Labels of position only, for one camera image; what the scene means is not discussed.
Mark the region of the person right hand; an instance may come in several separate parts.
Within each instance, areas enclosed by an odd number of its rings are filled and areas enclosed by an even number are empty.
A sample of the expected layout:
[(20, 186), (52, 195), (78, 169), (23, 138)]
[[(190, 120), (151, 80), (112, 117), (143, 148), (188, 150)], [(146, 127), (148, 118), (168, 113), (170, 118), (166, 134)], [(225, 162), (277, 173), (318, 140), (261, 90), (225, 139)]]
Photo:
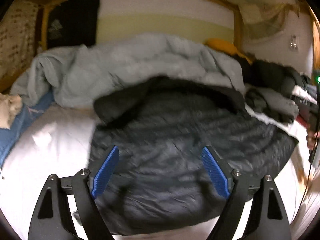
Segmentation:
[(317, 145), (317, 139), (319, 138), (319, 132), (312, 131), (311, 129), (307, 129), (307, 147), (310, 150), (313, 150)]

